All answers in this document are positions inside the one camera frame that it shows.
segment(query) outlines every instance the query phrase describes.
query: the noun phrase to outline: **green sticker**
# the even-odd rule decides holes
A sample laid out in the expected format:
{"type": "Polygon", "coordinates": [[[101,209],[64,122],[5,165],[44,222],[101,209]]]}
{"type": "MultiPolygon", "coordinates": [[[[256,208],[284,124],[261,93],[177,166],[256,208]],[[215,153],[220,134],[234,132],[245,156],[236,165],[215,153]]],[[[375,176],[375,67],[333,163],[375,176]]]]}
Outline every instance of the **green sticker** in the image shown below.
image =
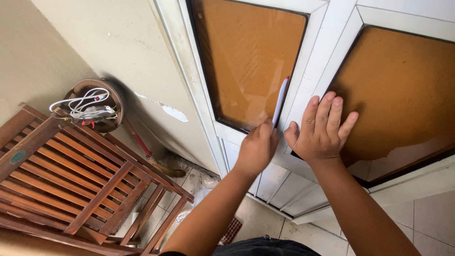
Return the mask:
{"type": "Polygon", "coordinates": [[[25,156],[25,151],[21,150],[17,153],[15,153],[11,158],[10,158],[10,163],[15,164],[19,161],[21,161],[25,156]]]}

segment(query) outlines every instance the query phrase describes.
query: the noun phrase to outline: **left hand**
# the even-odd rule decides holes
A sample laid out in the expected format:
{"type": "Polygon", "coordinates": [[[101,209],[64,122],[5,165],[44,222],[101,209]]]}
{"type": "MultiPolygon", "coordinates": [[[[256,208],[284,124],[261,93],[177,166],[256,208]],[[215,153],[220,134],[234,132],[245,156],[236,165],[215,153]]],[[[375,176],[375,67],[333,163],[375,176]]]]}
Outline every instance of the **left hand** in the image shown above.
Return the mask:
{"type": "Polygon", "coordinates": [[[272,120],[267,118],[243,140],[233,170],[258,176],[272,160],[277,145],[277,129],[272,127],[272,120]]]}

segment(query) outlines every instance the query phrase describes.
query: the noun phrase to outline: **glass pane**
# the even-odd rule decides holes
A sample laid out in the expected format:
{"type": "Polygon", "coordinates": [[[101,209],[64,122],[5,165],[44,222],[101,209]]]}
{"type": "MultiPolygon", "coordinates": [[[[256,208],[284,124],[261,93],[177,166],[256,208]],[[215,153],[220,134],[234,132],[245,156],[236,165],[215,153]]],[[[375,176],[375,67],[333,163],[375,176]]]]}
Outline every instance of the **glass pane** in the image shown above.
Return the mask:
{"type": "Polygon", "coordinates": [[[368,181],[455,147],[455,44],[362,30],[329,90],[360,117],[341,155],[368,181]]]}
{"type": "Polygon", "coordinates": [[[192,5],[215,113],[250,130],[273,116],[306,16],[226,0],[192,5]]]}

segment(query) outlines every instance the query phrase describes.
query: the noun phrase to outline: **wooden chair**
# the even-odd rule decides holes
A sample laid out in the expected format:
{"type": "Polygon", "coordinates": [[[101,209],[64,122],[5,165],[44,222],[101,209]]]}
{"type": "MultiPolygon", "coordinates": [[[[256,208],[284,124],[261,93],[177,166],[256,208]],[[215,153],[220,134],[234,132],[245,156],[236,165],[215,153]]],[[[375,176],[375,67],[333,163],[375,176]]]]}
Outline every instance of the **wooden chair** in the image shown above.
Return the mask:
{"type": "Polygon", "coordinates": [[[0,128],[0,226],[105,255],[148,255],[193,196],[110,134],[21,103],[0,128]],[[113,238],[150,183],[157,184],[123,238],[113,238]],[[181,199],[148,242],[131,248],[166,191],[181,199]]]}

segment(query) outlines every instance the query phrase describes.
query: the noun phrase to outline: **red broom handle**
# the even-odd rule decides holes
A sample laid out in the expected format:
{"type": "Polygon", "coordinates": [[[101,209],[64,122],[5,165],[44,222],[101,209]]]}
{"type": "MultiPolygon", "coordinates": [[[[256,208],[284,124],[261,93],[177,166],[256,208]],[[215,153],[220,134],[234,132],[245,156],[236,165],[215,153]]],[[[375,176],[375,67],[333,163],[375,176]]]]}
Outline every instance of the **red broom handle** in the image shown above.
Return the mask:
{"type": "Polygon", "coordinates": [[[127,118],[123,120],[123,123],[128,127],[128,130],[133,134],[134,138],[136,139],[137,143],[139,143],[139,146],[144,150],[146,155],[151,155],[152,153],[150,150],[148,150],[147,146],[144,144],[144,142],[141,140],[141,137],[136,133],[134,130],[133,126],[131,125],[130,121],[128,121],[127,118]]]}

